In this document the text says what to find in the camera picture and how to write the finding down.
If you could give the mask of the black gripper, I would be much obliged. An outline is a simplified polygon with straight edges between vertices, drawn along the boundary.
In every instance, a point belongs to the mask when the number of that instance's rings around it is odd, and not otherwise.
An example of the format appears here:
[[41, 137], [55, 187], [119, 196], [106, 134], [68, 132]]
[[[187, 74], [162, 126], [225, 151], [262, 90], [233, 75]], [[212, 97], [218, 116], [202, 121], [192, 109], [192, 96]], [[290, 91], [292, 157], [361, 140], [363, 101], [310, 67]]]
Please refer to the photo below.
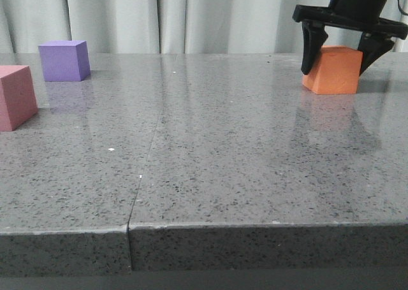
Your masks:
[[392, 37], [406, 39], [407, 25], [381, 18], [387, 0], [330, 0], [327, 7], [296, 5], [293, 20], [302, 23], [301, 71], [308, 75], [327, 40], [325, 27], [363, 32], [358, 50], [363, 53], [360, 75], [395, 45]]

